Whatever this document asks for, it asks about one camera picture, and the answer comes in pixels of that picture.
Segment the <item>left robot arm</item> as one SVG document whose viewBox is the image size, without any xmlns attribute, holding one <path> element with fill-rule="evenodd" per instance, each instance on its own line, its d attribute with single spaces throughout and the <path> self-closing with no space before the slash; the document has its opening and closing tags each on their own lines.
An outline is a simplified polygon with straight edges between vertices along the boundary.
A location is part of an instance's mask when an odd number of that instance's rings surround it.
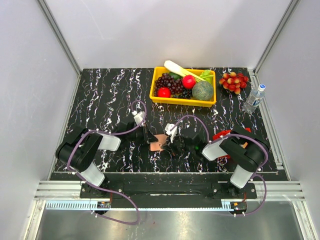
<svg viewBox="0 0 320 240">
<path fill-rule="evenodd" d="M 119 122 L 115 133 L 111 134 L 92 132 L 88 128 L 76 126 L 58 146 L 55 157 L 91 183 L 91 192 L 102 198 L 107 195 L 109 186 L 105 175 L 94 163 L 97 151 L 116 152 L 125 142 L 134 142 L 135 145 L 157 144 L 157 137 L 142 122 L 145 115 L 144 111 L 135 111 L 133 121 Z"/>
</svg>

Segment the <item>pink leather card holder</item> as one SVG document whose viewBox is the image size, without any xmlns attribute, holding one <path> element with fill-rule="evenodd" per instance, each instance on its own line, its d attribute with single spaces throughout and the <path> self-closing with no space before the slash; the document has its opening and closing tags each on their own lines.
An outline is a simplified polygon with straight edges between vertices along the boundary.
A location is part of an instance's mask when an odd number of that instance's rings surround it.
<svg viewBox="0 0 320 240">
<path fill-rule="evenodd" d="M 164 150 L 168 136 L 166 134 L 156 134 L 155 137 L 157 138 L 157 141 L 150 144 L 150 151 L 161 152 Z"/>
</svg>

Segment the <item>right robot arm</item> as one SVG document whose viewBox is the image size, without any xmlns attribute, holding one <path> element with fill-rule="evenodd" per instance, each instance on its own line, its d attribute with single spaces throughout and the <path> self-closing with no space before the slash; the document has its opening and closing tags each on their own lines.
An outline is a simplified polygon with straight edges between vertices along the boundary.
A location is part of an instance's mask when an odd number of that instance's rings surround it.
<svg viewBox="0 0 320 240">
<path fill-rule="evenodd" d="M 230 157 L 236 163 L 227 186 L 233 198 L 245 193 L 245 185 L 269 157 L 269 142 L 241 126 L 217 133 L 212 142 L 203 141 L 197 134 L 194 137 L 177 135 L 177 128 L 173 123 L 166 125 L 167 140 L 162 149 L 175 156 L 186 152 L 202 162 Z"/>
</svg>

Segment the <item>red plastic bin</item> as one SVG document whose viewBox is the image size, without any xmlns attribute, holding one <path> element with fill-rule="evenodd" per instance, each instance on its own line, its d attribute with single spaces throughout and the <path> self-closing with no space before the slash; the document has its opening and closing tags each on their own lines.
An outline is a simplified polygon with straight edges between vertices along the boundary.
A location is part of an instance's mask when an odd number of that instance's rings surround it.
<svg viewBox="0 0 320 240">
<path fill-rule="evenodd" d="M 213 144 L 206 150 L 207 158 L 210 161 L 221 158 L 232 158 L 234 160 L 241 159 L 249 144 L 249 140 L 241 137 L 229 137 L 223 139 L 223 137 L 230 134 L 238 134 L 244 136 L 250 136 L 251 129 L 249 127 L 234 127 L 232 130 L 223 130 L 213 136 Z"/>
</svg>

